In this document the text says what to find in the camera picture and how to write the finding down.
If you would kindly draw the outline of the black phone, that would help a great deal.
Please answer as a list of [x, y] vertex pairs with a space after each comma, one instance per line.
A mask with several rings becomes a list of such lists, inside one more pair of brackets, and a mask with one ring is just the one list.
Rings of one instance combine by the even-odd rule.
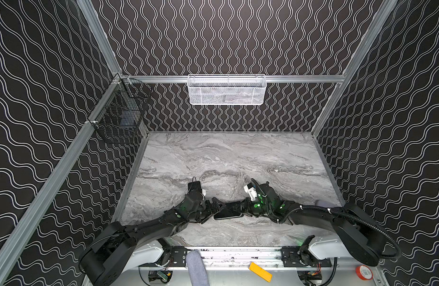
[[215, 220], [233, 219], [243, 217], [241, 202], [226, 203], [225, 207], [214, 215]]

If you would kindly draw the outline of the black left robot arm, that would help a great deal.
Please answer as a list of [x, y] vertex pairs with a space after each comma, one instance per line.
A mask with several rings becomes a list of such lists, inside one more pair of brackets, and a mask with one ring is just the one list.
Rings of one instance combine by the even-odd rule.
[[205, 198], [199, 181], [190, 182], [181, 203], [160, 217], [134, 225], [109, 224], [80, 255], [79, 270], [94, 286], [109, 286], [138, 247], [175, 235], [189, 223], [203, 224], [224, 208], [225, 203], [217, 198]]

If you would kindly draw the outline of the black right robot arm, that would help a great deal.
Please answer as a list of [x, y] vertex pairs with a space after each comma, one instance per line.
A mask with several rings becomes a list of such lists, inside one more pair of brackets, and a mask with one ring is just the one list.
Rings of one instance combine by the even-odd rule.
[[367, 266], [377, 266], [380, 260], [399, 259], [403, 254], [397, 241], [354, 204], [323, 207], [284, 200], [268, 182], [259, 184], [254, 179], [247, 187], [256, 191], [255, 197], [228, 203], [232, 214], [264, 216], [275, 224], [307, 225], [333, 232], [348, 254]]

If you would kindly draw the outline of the yellow plastic piece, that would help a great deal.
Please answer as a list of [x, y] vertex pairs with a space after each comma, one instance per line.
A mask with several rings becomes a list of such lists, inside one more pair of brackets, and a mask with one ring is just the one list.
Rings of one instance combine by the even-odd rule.
[[264, 281], [271, 282], [273, 275], [266, 271], [265, 269], [258, 266], [256, 263], [251, 262], [249, 265], [249, 270], [262, 278]]

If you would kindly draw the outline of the grey cloth right side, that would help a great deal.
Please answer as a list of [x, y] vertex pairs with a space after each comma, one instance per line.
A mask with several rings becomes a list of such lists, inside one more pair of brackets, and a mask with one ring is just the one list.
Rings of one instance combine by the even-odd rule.
[[325, 201], [325, 200], [316, 200], [315, 205], [325, 208], [337, 207], [335, 203], [331, 203], [330, 201]]

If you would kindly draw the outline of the red tape roll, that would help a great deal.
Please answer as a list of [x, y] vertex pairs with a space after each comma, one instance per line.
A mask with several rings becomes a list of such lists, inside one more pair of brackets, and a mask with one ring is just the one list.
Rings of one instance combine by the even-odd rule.
[[366, 265], [360, 265], [360, 266], [356, 267], [355, 273], [359, 277], [360, 280], [370, 281], [373, 279], [373, 272]]

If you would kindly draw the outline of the grey cloth front rail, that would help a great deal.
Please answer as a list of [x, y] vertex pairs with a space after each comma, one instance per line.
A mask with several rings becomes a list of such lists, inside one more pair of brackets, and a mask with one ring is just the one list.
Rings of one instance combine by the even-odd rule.
[[187, 254], [186, 266], [192, 286], [210, 286], [205, 264], [199, 251], [195, 250]]

